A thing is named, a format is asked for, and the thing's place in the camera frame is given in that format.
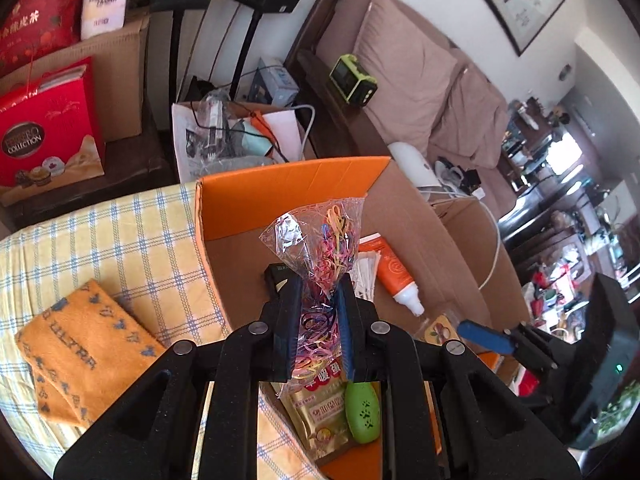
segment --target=ferrero collection box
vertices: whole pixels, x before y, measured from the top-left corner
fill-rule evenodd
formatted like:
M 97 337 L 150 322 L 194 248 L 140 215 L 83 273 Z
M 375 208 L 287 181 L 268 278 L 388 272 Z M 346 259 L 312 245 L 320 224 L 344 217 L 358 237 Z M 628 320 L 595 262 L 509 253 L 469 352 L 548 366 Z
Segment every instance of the ferrero collection box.
M 91 58 L 0 98 L 0 203 L 104 175 Z

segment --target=sofa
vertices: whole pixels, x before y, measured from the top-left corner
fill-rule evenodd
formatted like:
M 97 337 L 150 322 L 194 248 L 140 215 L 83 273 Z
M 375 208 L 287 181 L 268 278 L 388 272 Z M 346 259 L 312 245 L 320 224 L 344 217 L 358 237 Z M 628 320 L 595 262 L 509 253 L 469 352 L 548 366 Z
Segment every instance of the sofa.
M 350 53 L 378 80 L 378 92 L 363 109 L 346 105 L 328 79 L 337 59 Z M 286 67 L 301 83 L 300 101 L 328 112 L 310 135 L 318 156 L 387 155 L 388 144 L 408 142 L 432 164 L 444 156 L 477 170 L 482 200 L 496 218 L 513 209 L 516 194 L 497 169 L 509 122 L 504 97 L 406 4 L 317 0 Z

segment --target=red gift bag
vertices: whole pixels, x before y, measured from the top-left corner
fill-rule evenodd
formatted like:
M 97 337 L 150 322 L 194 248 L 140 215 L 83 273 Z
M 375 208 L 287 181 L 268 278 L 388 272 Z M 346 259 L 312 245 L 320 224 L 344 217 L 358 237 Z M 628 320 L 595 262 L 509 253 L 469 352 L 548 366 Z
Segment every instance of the red gift bag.
M 0 77 L 80 41 L 82 0 L 18 0 L 0 28 Z

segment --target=pillow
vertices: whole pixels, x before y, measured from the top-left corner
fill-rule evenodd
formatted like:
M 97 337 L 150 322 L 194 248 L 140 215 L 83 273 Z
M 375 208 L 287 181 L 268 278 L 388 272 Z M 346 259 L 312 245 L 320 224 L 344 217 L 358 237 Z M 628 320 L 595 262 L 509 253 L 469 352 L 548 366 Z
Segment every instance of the pillow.
M 434 43 L 392 0 L 371 0 L 354 54 L 378 80 L 364 108 L 387 144 L 402 141 L 426 153 L 458 60 Z
M 506 101 L 474 64 L 456 80 L 431 143 L 468 156 L 484 168 L 495 168 L 508 124 Z
M 77 43 L 82 0 L 18 0 L 0 27 L 0 77 Z
M 371 0 L 341 0 L 336 4 L 334 16 L 316 46 L 316 56 L 329 68 L 334 68 L 340 56 L 353 52 L 370 3 Z

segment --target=black stand pole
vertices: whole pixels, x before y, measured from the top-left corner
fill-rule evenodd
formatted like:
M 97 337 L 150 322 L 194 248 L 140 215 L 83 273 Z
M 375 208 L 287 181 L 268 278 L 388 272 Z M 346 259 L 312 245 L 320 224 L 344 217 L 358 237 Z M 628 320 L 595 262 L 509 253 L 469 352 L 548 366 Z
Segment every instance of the black stand pole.
M 246 32 L 246 36 L 244 37 L 244 43 L 242 44 L 242 49 L 240 50 L 240 56 L 238 57 L 238 64 L 236 65 L 236 72 L 234 73 L 233 82 L 231 83 L 231 88 L 229 90 L 229 96 L 231 100 L 235 100 L 236 94 L 238 93 L 238 87 L 240 86 L 240 78 L 242 77 L 242 70 L 244 70 L 244 64 L 246 62 L 246 57 L 249 54 L 249 49 L 251 48 L 251 43 L 254 40 L 255 31 L 258 28 L 258 23 L 262 19 L 262 11 L 255 9 L 254 15 L 251 17 L 251 23 L 249 24 L 249 29 Z
M 174 10 L 174 23 L 171 27 L 171 46 L 169 49 L 169 118 L 171 108 L 177 100 L 178 86 L 178 54 L 180 53 L 180 33 L 184 10 Z

